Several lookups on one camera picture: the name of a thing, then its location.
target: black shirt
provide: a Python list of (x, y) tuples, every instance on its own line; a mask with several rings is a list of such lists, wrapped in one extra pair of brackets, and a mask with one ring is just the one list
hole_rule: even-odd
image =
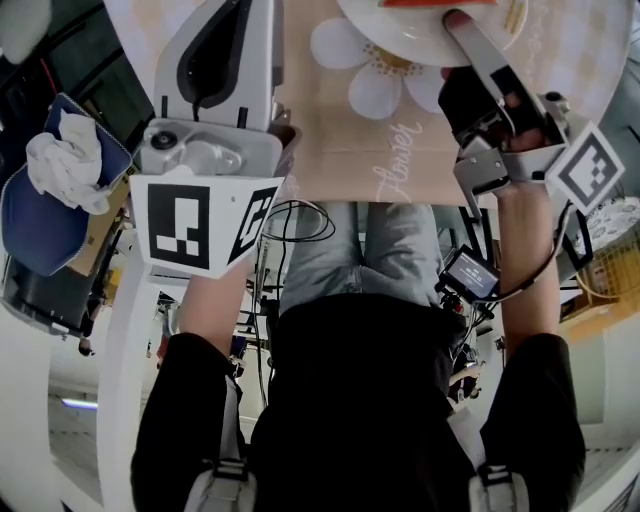
[[(274, 333), (269, 406), (246, 448), (257, 510), (468, 510), (475, 471), (447, 417), (454, 314), (376, 295), (289, 310)], [(216, 460), (229, 364), (175, 336), (132, 462), (139, 511), (181, 511)], [(542, 335), (505, 369), (482, 429), (487, 460), (526, 480), (531, 510), (569, 510), (584, 471), (567, 346)]]

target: table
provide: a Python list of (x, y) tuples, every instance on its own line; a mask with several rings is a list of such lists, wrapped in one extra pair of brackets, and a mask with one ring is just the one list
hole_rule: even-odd
[[(202, 2), (105, 0), (150, 98), (160, 53)], [(307, 200), (465, 204), (452, 173), (457, 146), (436, 102), (439, 70), (367, 46), (335, 0), (283, 2), (286, 80), (277, 96), (304, 133), (284, 193)], [(560, 91), (598, 122), (622, 74), (634, 0), (529, 2), (526, 25), (507, 57), (532, 90)], [(332, 51), (327, 40), (336, 34), (356, 48), (345, 43), (343, 51)], [(391, 76), (367, 63), (377, 57), (391, 64)]]

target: cardboard box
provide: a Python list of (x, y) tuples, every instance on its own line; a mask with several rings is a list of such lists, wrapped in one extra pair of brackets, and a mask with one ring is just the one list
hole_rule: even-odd
[(67, 265), (79, 274), (83, 276), (91, 275), (96, 263), (96, 258), (109, 234), (113, 221), (116, 219), (120, 208), (122, 208), (129, 196), (129, 176), (133, 174), (133, 172), (132, 167), (122, 177), (109, 196), (109, 211), (104, 215), (91, 215), (89, 217), (86, 245), (82, 249), (82, 252)]

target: jeans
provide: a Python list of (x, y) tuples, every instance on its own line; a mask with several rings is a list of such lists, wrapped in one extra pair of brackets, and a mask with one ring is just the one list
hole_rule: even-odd
[[(336, 226), (321, 242), (296, 244), (280, 313), (328, 295), (369, 293), (414, 304), (439, 305), (435, 287), (442, 255), (431, 206), (372, 203), (364, 254), (358, 240), (355, 203), (321, 203)], [(312, 235), (322, 222), (303, 208), (296, 237)]]

